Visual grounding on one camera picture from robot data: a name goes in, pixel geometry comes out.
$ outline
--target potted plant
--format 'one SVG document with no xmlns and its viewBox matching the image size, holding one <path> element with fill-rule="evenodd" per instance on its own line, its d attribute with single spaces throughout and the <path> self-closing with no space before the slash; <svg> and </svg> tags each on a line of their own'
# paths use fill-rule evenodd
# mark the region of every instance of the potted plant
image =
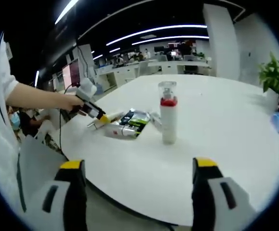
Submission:
<svg viewBox="0 0 279 231">
<path fill-rule="evenodd" d="M 259 72 L 259 81 L 263 84 L 264 92 L 267 91 L 267 98 L 269 104 L 275 104 L 275 110 L 279 111 L 279 61 L 270 53 L 271 61 L 267 64 L 261 64 Z M 270 98 L 276 95 L 275 102 Z"/>
<path fill-rule="evenodd" d="M 200 52 L 199 54 L 197 54 L 197 57 L 204 59 L 205 58 L 205 54 Z"/>
</svg>

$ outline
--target person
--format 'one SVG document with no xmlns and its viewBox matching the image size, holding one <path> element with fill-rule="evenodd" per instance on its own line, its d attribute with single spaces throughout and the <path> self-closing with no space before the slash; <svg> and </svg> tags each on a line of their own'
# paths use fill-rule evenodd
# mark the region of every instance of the person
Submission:
<svg viewBox="0 0 279 231">
<path fill-rule="evenodd" d="M 191 47 L 186 44 L 186 42 L 180 43 L 180 45 L 178 46 L 178 50 L 180 51 L 182 57 L 184 57 L 185 55 L 190 55 L 192 52 Z"/>
<path fill-rule="evenodd" d="M 173 60 L 171 50 L 168 50 L 168 51 L 166 52 L 166 57 L 167 57 L 167 60 L 168 60 L 168 61 L 172 61 L 172 60 Z"/>
<path fill-rule="evenodd" d="M 150 52 L 147 49 L 145 49 L 145 59 L 150 59 L 150 58 L 151 58 Z"/>
<path fill-rule="evenodd" d="M 135 58 L 134 55 L 131 56 L 131 58 L 129 59 L 129 63 L 134 63 L 135 62 Z"/>
<path fill-rule="evenodd" d="M 139 61 L 143 61 L 144 60 L 144 56 L 142 54 L 142 52 L 139 53 Z"/>
<path fill-rule="evenodd" d="M 121 67 L 125 64 L 124 59 L 121 56 L 118 56 L 117 58 L 117 67 Z"/>
<path fill-rule="evenodd" d="M 0 193 L 9 207 L 21 215 L 19 186 L 17 182 L 17 161 L 19 143 L 9 122 L 5 105 L 23 108 L 61 108 L 72 110 L 84 103 L 74 95 L 63 95 L 39 90 L 19 83 L 10 74 L 6 43 L 0 36 Z"/>
<path fill-rule="evenodd" d="M 18 131 L 20 129 L 20 117 L 19 114 L 14 111 L 14 109 L 10 106 L 6 106 L 7 109 L 7 115 L 9 118 L 9 122 L 11 124 L 11 127 L 14 131 Z"/>
<path fill-rule="evenodd" d="M 38 133 L 38 129 L 43 121 L 50 120 L 50 116 L 46 115 L 44 118 L 36 120 L 26 113 L 28 110 L 27 108 L 19 108 L 20 125 L 24 135 L 31 135 L 34 137 Z"/>
</svg>

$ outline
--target hand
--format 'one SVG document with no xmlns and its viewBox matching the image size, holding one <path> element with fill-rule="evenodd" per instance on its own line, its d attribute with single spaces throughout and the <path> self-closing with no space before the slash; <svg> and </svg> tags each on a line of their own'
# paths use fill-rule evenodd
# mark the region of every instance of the hand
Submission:
<svg viewBox="0 0 279 231">
<path fill-rule="evenodd" d="M 76 97 L 75 95 L 62 95 L 63 101 L 61 105 L 61 109 L 72 111 L 73 106 L 83 106 L 84 102 Z"/>
</svg>

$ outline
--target blue object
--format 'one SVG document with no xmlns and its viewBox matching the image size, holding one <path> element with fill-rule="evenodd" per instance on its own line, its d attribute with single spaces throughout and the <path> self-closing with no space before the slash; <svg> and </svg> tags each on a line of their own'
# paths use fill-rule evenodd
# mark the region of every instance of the blue object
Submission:
<svg viewBox="0 0 279 231">
<path fill-rule="evenodd" d="M 276 112 L 272 115 L 271 123 L 276 129 L 276 131 L 279 133 L 279 112 Z"/>
<path fill-rule="evenodd" d="M 104 91 L 103 91 L 103 87 L 102 87 L 102 85 L 101 85 L 101 84 L 96 83 L 96 85 L 95 85 L 95 86 L 97 87 L 97 91 L 96 91 L 95 95 L 101 95 L 101 94 L 103 94 L 103 93 L 104 93 Z"/>
<path fill-rule="evenodd" d="M 19 130 L 19 128 L 20 128 L 19 114 L 17 114 L 16 112 L 13 113 L 10 117 L 10 121 L 11 121 L 11 127 L 13 128 L 13 130 Z"/>
</svg>

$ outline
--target person's arm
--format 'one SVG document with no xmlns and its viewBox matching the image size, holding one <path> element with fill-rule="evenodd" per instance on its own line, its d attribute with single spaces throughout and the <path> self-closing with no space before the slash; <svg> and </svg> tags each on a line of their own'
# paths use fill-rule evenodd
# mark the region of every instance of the person's arm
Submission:
<svg viewBox="0 0 279 231">
<path fill-rule="evenodd" d="M 71 111 L 73 106 L 83 105 L 84 102 L 75 95 L 64 95 L 50 91 L 39 90 L 18 83 L 9 94 L 7 105 L 23 108 L 61 108 Z"/>
</svg>

